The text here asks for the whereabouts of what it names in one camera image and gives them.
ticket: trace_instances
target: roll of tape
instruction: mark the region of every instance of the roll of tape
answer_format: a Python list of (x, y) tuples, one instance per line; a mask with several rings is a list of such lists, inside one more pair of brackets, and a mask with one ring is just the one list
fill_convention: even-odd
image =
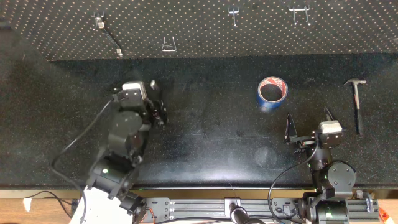
[[(277, 101), (266, 100), (266, 97), (261, 94), (261, 88), (265, 85), (275, 85), (275, 86), (279, 87), (282, 92), (282, 98)], [(266, 108), (277, 108), (285, 100), (286, 96), (287, 96), (286, 82), (283, 81), (283, 79), (281, 79), (279, 77), (267, 77), (267, 78), (263, 79), (260, 82), (259, 87), (257, 89), (257, 99), (259, 101), (259, 104)]]

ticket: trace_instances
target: perforated metal panel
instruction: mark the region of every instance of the perforated metal panel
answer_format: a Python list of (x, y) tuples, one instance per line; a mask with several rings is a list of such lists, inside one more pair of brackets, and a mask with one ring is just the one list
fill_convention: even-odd
[[(5, 17), (48, 60), (398, 52), (398, 1), (3, 0)], [(294, 14), (290, 7), (309, 7)], [(239, 8), (236, 27), (229, 9)], [(161, 51), (172, 45), (176, 52)]]

